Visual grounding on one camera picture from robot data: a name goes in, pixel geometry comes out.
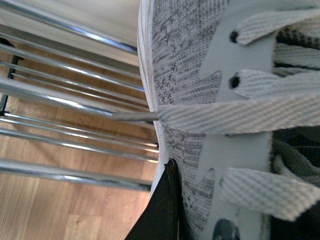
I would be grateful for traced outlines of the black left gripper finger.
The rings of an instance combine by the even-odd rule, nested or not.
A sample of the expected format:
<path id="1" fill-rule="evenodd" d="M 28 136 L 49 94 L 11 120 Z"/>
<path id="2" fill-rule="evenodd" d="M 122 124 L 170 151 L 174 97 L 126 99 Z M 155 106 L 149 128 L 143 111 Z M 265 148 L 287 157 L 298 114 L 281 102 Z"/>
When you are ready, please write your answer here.
<path id="1" fill-rule="evenodd" d="M 181 240 L 182 190 L 177 162 L 170 159 L 147 207 L 132 227 L 127 240 Z"/>

